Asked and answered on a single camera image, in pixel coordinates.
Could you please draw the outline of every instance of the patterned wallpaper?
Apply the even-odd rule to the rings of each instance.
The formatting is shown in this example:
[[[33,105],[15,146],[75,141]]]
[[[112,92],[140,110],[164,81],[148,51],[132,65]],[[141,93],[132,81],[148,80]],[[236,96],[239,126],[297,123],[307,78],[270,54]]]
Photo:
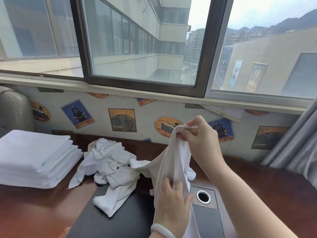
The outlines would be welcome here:
[[[217,132],[223,154],[259,162],[299,117],[283,113],[244,111],[235,123],[199,105],[13,86],[31,103],[36,131],[52,130],[119,137],[168,144],[174,126],[201,115]]]

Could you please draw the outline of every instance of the desk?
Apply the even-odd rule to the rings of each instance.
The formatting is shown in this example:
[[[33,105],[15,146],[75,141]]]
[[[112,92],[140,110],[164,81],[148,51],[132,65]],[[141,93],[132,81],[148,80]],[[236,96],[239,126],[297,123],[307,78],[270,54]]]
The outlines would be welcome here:
[[[71,136],[83,151],[90,142],[101,138]],[[164,144],[109,139],[122,142],[139,160],[153,160],[166,148]],[[232,156],[225,157],[225,161],[299,238],[316,237],[317,190],[307,180],[286,170],[250,164]],[[197,173],[194,185],[210,188],[212,184],[193,159],[190,166]],[[0,185],[0,237],[64,237],[97,188],[90,176],[80,186],[68,190],[68,182],[75,172],[76,167],[50,190]],[[150,186],[151,182],[140,179],[137,189],[148,192]]]

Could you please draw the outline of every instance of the cloudy sky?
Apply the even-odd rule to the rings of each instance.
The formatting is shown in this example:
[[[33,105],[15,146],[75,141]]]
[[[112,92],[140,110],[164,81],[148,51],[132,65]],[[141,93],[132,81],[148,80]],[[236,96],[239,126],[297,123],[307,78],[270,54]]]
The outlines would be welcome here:
[[[210,0],[192,0],[188,21],[192,30],[206,26],[209,5]],[[234,0],[228,27],[269,27],[313,9],[317,9],[317,0]]]

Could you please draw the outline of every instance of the person's left hand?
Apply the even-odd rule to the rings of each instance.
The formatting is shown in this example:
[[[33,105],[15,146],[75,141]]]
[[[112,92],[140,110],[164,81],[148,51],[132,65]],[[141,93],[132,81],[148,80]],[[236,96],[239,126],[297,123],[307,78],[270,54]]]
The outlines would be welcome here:
[[[177,182],[174,190],[168,178],[162,181],[158,193],[154,223],[167,228],[176,238],[182,238],[188,225],[189,210],[194,195],[183,197],[183,183]]]

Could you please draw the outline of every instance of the gray curtain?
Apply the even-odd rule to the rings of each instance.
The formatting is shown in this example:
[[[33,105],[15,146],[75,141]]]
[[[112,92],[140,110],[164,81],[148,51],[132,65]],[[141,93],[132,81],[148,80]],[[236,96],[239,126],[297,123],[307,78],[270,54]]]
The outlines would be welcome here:
[[[302,174],[317,189],[317,99],[272,149],[261,165]]]

